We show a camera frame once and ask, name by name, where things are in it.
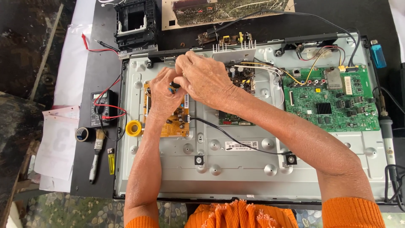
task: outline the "floor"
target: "floor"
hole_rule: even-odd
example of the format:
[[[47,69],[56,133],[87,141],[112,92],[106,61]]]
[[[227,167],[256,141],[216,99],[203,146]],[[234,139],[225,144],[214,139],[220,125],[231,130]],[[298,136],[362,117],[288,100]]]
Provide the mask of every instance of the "floor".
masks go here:
[[[158,202],[161,228],[183,228],[187,221],[187,206],[181,203]],[[124,201],[85,198],[54,192],[28,201],[26,228],[122,228]],[[297,210],[299,228],[321,228],[322,212]],[[387,228],[405,228],[405,213],[383,213]]]

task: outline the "hand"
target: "hand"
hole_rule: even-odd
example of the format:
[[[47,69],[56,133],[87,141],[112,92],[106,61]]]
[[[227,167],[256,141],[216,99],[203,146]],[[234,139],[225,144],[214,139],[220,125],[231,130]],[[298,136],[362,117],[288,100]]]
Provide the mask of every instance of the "hand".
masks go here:
[[[184,73],[187,79],[176,77],[174,82],[194,100],[222,111],[234,105],[239,88],[231,82],[222,62],[188,51],[177,58],[176,72]]]
[[[149,82],[152,104],[148,120],[153,119],[154,122],[163,124],[180,105],[187,92],[183,88],[179,88],[175,94],[172,94],[168,89],[170,82],[177,76],[174,69],[163,67],[158,75]]]

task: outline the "black probe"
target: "black probe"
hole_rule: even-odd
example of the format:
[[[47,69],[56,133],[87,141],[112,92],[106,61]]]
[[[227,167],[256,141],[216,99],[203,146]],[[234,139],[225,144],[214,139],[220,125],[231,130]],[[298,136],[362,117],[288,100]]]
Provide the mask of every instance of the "black probe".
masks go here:
[[[119,50],[118,50],[117,48],[111,47],[110,45],[104,43],[103,41],[98,41],[98,40],[95,40],[95,41],[96,41],[97,43],[99,43],[99,44],[100,44],[101,46],[103,46],[103,47],[106,47],[106,48],[112,49],[112,50],[114,50],[114,51],[116,51],[116,52],[119,52]]]

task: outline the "main board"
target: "main board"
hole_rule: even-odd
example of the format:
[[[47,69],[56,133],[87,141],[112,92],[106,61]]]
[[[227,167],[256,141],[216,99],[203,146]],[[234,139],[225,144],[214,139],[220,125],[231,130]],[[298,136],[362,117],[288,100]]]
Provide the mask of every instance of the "main board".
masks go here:
[[[256,93],[256,84],[254,81],[255,70],[248,67],[235,67],[235,65],[225,66],[228,76],[232,83],[237,87],[243,88],[250,94]],[[255,124],[246,121],[239,116],[229,114],[223,111],[218,112],[219,125],[248,125],[254,126]]]
[[[288,70],[305,82],[310,69]],[[341,72],[337,67],[314,69],[305,85],[283,79],[286,111],[328,132],[378,131],[378,114],[367,69]]]
[[[152,94],[149,81],[145,81],[143,87],[145,89],[145,101],[143,106],[144,110],[143,122],[145,124],[146,118],[149,114],[152,105]],[[189,128],[190,128],[189,122],[190,122],[190,115],[188,108],[188,94],[186,94],[184,95],[181,104],[177,107],[174,113],[166,120],[166,123],[162,127],[162,133],[160,134],[160,137],[189,136]]]

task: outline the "black table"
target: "black table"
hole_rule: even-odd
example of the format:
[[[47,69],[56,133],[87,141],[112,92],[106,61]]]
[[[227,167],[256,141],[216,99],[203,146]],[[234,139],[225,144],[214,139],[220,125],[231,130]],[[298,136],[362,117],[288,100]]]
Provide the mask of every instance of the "black table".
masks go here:
[[[400,99],[400,84],[397,75],[400,67],[400,48],[390,6],[387,0],[352,1],[341,0],[295,0],[295,11],[311,13],[321,16],[343,28],[356,27],[362,35],[369,39],[377,39],[382,45],[387,61],[387,67],[378,70],[382,86],[394,85],[397,98]],[[159,33],[159,50],[180,49],[180,43],[186,47],[197,46],[196,35],[212,28],[213,25],[196,26],[177,30],[167,30]],[[102,40],[108,44],[115,44],[113,33],[115,31],[115,10],[112,7],[101,7],[96,2],[90,48],[99,47],[94,41]],[[231,35],[241,32],[250,32],[257,42],[286,37],[339,32],[334,27],[314,17],[297,15],[275,15],[255,19],[241,20],[232,26],[221,30],[221,35]],[[104,90],[110,86],[120,71],[120,62],[113,52],[90,52],[87,58],[87,68],[84,81],[83,98],[79,126],[90,126],[90,93]],[[119,85],[112,90],[119,92]],[[388,110],[394,106],[387,104]],[[396,126],[403,125],[402,116],[392,116]],[[116,129],[108,129],[109,135],[115,137]],[[105,140],[104,152],[99,158],[98,176],[94,184],[89,183],[89,173],[94,157],[94,143],[77,143],[75,161],[73,166],[72,185],[70,193],[74,196],[87,197],[113,197],[114,176],[109,174],[107,148],[114,148],[115,142]]]

